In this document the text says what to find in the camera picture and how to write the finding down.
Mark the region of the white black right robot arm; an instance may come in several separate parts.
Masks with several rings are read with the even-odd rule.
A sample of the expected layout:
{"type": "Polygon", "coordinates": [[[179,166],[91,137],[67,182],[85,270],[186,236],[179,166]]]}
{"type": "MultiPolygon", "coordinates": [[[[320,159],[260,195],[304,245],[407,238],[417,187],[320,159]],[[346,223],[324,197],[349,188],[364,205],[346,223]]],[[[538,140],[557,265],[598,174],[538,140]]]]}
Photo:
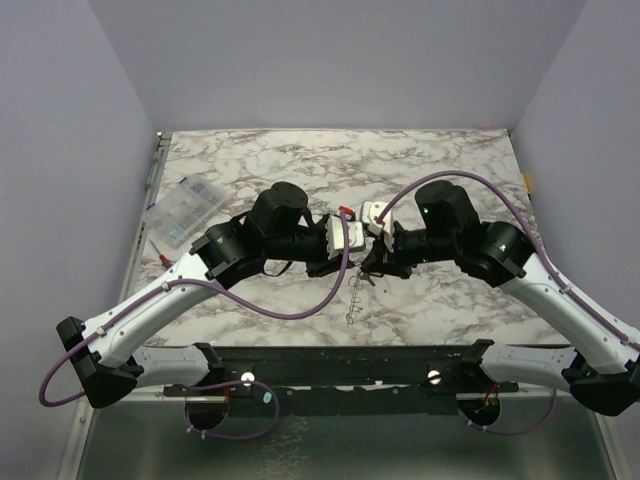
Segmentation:
{"type": "Polygon", "coordinates": [[[533,310],[567,347],[489,343],[459,367],[461,383],[481,391],[496,383],[528,383],[570,393],[588,409],[617,416],[639,400],[639,332],[617,320],[559,274],[520,228],[479,219],[463,187],[423,185],[414,200],[425,224],[406,230],[384,202],[359,212],[374,238],[362,270],[407,279],[420,263],[454,262],[463,273],[533,310]]]}

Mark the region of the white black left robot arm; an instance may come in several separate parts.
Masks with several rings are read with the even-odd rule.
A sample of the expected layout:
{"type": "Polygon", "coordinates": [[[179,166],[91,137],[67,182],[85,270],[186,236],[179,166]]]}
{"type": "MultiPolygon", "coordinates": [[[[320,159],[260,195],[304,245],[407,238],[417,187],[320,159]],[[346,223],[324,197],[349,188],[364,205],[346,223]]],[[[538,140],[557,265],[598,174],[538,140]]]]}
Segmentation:
{"type": "Polygon", "coordinates": [[[349,255],[365,247],[364,228],[349,210],[313,220],[298,186],[277,182],[253,207],[209,227],[166,272],[122,303],[88,320],[69,317],[56,330],[92,407],[110,406],[139,387],[183,385],[206,395],[220,385],[211,348],[153,350],[145,342],[177,317],[216,295],[250,308],[231,293],[269,260],[303,262],[308,275],[345,274],[349,255]]]}

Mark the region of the key with black tag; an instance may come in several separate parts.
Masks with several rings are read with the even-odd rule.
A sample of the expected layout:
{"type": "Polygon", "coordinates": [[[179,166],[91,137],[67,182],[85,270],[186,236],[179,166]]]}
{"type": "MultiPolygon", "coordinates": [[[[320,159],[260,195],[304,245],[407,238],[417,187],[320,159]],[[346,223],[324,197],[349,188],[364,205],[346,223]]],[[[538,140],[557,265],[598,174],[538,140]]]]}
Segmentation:
{"type": "Polygon", "coordinates": [[[371,277],[371,275],[367,272],[363,272],[362,270],[360,270],[358,272],[358,279],[361,282],[367,283],[368,285],[375,287],[376,283],[374,282],[373,278],[371,277]]]}

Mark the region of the silver metal keyring holder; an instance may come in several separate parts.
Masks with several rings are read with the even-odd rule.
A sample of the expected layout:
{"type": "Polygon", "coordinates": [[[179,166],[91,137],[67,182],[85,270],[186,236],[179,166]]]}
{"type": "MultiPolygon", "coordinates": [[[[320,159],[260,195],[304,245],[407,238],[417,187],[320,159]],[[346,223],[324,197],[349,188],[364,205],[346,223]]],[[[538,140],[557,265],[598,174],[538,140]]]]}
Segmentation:
{"type": "Polygon", "coordinates": [[[349,277],[347,285],[350,289],[350,298],[345,315],[346,323],[351,326],[355,323],[356,319],[363,311],[361,305],[361,291],[363,290],[363,273],[358,270],[356,273],[349,277]]]}

